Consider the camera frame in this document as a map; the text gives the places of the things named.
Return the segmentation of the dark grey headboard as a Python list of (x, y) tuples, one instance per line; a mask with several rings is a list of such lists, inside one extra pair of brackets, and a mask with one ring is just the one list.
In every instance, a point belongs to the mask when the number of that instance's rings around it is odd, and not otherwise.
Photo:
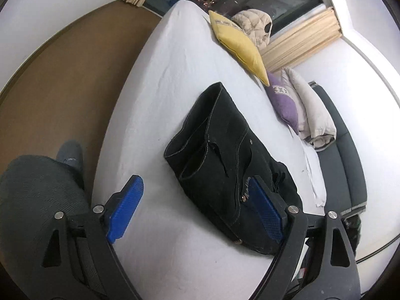
[(324, 88), (310, 82), (335, 124), (335, 141), (318, 152), (327, 201), (325, 211), (335, 211), (343, 218), (364, 212), (368, 193), (364, 170), (351, 134)]

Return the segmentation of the black denim pants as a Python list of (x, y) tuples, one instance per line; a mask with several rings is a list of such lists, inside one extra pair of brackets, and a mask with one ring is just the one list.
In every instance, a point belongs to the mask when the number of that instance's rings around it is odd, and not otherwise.
[(270, 155), (222, 83), (197, 98), (164, 158), (184, 193), (215, 227), (263, 255), (274, 255), (281, 243), (269, 238), (249, 201), (249, 178), (260, 176), (287, 206), (303, 206), (288, 168)]

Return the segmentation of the beige folded duvet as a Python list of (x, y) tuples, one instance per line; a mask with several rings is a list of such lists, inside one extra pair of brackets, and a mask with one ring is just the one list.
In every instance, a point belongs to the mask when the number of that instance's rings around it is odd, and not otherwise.
[(281, 69), (281, 83), (298, 112), (298, 135), (317, 152), (336, 140), (337, 130), (325, 104), (309, 83), (293, 68)]

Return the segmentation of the white bed pillow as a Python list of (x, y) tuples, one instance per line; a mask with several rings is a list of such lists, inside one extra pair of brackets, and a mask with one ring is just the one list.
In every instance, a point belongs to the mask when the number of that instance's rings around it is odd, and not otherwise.
[(327, 201), (326, 185), (317, 152), (312, 145), (302, 142), (308, 176), (311, 182), (316, 207), (324, 207)]

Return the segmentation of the yellow pillow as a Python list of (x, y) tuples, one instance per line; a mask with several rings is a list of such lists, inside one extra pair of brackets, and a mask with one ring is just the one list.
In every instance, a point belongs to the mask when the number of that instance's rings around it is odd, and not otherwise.
[(209, 21), (218, 42), (232, 54), (241, 65), (268, 87), (267, 70), (258, 48), (233, 21), (209, 10)]

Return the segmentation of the beige curtain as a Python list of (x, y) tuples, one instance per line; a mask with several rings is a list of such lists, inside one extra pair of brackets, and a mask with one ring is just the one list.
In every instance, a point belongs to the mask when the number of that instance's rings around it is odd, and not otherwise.
[(267, 71), (295, 67), (340, 39), (342, 30), (333, 7), (277, 37), (260, 54)]

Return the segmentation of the grey trouser leg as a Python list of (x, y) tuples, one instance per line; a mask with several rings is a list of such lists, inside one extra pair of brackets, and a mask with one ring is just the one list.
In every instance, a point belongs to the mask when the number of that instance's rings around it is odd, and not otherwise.
[(108, 299), (91, 251), (83, 175), (46, 156), (14, 159), (1, 176), (1, 264), (29, 299)]

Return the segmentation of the grey sock foot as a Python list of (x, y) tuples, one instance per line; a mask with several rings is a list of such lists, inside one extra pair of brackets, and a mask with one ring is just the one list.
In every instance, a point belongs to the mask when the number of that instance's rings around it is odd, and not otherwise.
[(84, 157), (81, 145), (75, 140), (63, 143), (55, 158), (58, 162), (72, 167), (81, 176), (84, 172)]

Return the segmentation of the beige puffer jacket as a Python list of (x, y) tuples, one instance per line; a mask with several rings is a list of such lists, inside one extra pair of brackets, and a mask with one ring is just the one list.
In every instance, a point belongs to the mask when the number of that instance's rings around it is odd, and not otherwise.
[(236, 13), (231, 20), (242, 29), (259, 50), (267, 47), (273, 27), (269, 14), (259, 9), (246, 9)]

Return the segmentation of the white bed mattress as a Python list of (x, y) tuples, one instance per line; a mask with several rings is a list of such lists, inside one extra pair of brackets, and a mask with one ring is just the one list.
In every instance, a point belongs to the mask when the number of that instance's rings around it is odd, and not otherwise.
[(229, 240), (183, 190), (202, 160), (223, 178), (231, 156), (212, 138), (199, 96), (221, 83), (255, 138), (291, 175), (303, 209), (321, 214), (317, 154), (275, 112), (262, 83), (218, 42), (209, 16), (179, 1), (156, 26), (123, 86), (95, 174), (93, 203), (139, 175), (144, 194), (114, 251), (143, 299), (249, 299), (272, 257)]

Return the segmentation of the purple pillow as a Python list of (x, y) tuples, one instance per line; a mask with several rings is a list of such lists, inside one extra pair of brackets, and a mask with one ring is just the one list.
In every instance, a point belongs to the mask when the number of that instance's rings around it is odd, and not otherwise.
[(298, 111), (295, 101), (289, 91), (281, 84), (274, 74), (267, 72), (269, 86), (265, 87), (266, 94), (281, 120), (298, 134)]

